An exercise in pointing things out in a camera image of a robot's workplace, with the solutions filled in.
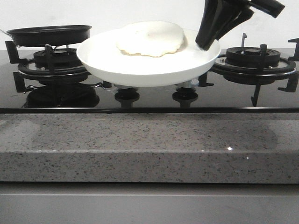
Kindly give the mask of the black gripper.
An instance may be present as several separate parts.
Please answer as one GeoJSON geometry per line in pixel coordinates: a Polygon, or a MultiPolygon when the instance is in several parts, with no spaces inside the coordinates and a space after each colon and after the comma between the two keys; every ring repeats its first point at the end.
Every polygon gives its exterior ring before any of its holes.
{"type": "Polygon", "coordinates": [[[233,28],[253,16],[254,12],[250,7],[277,18],[285,5],[277,0],[206,0],[201,25],[195,39],[197,45],[203,50],[208,50],[214,40],[220,40],[233,28]],[[244,9],[234,17],[235,5],[244,9]]]}

